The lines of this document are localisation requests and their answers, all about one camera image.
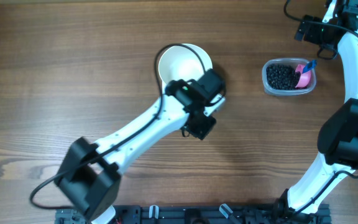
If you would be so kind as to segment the pink scoop with blue handle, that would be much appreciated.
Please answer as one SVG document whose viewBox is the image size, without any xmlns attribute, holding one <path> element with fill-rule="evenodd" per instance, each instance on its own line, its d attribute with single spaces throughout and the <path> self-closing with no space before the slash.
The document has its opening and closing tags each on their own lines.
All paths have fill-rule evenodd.
<svg viewBox="0 0 358 224">
<path fill-rule="evenodd" d="M 311 80 L 311 71 L 315 68 L 317 64 L 316 60 L 308 62 L 306 65 L 298 64 L 295 69 L 295 74 L 299 75 L 298 83 L 295 88 L 304 88 L 306 87 Z"/>
</svg>

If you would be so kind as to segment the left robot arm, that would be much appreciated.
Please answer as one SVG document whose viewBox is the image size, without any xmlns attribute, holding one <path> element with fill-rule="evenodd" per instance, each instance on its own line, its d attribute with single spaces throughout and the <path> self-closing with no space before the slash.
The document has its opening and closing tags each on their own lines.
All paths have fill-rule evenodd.
<svg viewBox="0 0 358 224">
<path fill-rule="evenodd" d="M 94 143 L 72 143 L 55 185 L 89 222 L 111 222 L 121 178 L 132 163 L 176 130 L 203 140 L 216 124 L 212 113 L 225 92 L 223 81 L 210 78 L 170 81 L 155 104 L 122 129 Z"/>
</svg>

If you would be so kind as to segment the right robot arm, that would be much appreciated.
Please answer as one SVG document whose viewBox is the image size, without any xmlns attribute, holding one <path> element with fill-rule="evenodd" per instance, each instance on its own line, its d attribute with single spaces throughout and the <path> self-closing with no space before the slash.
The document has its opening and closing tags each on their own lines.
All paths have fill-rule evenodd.
<svg viewBox="0 0 358 224">
<path fill-rule="evenodd" d="M 341 180 L 358 179 L 358 1 L 327 1 L 326 9 L 322 19 L 299 18 L 295 39 L 341 57 L 346 99 L 321 127 L 312 165 L 274 203 L 272 218 L 282 223 L 310 222 Z"/>
</svg>

